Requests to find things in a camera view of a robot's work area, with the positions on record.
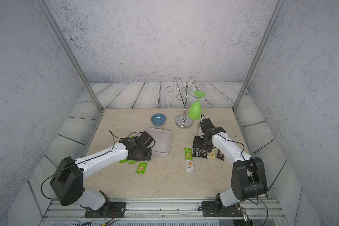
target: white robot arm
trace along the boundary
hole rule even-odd
[[[60,204],[67,206],[73,203],[80,204],[91,210],[99,210],[109,199],[103,192],[83,187],[83,181],[95,172],[120,160],[149,161],[152,156],[151,147],[155,142],[148,133],[142,134],[134,140],[126,137],[112,147],[93,155],[73,160],[64,158],[53,178],[50,186],[58,197]]]
[[[193,148],[211,152],[217,147],[233,163],[231,187],[216,196],[218,212],[226,212],[240,201],[265,194],[267,183],[262,160],[243,152],[237,142],[232,141],[222,127],[214,127],[210,119],[200,121],[199,125],[202,136],[195,136]]]

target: metal base plate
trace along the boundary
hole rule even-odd
[[[202,206],[206,206],[202,210],[203,217],[242,217],[241,210],[237,208],[230,210],[226,215],[220,215],[217,213],[215,202],[203,201]]]
[[[191,127],[193,124],[193,119],[190,119],[188,115],[186,115],[185,121],[183,121],[183,114],[179,114],[175,118],[175,123],[178,127],[185,129]]]
[[[115,213],[115,217],[124,217],[124,211],[126,202],[111,202],[110,204],[105,203],[99,210],[87,210],[85,212],[85,218],[109,218],[114,217],[113,212]]]

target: white tray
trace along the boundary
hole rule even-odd
[[[149,128],[147,133],[156,141],[152,148],[152,156],[167,157],[171,146],[172,131]]]

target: plastic container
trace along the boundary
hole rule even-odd
[[[151,122],[155,126],[163,125],[166,122],[166,116],[161,113],[154,114],[151,118]]]
[[[147,133],[156,141],[152,148],[152,156],[167,157],[172,141],[172,131],[149,128]]]

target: gray textured wall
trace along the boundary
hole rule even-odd
[[[242,81],[276,0],[47,0],[90,82]]]
[[[326,225],[339,225],[339,0],[288,0],[249,91]]]
[[[35,2],[0,0],[0,219],[82,90]]]

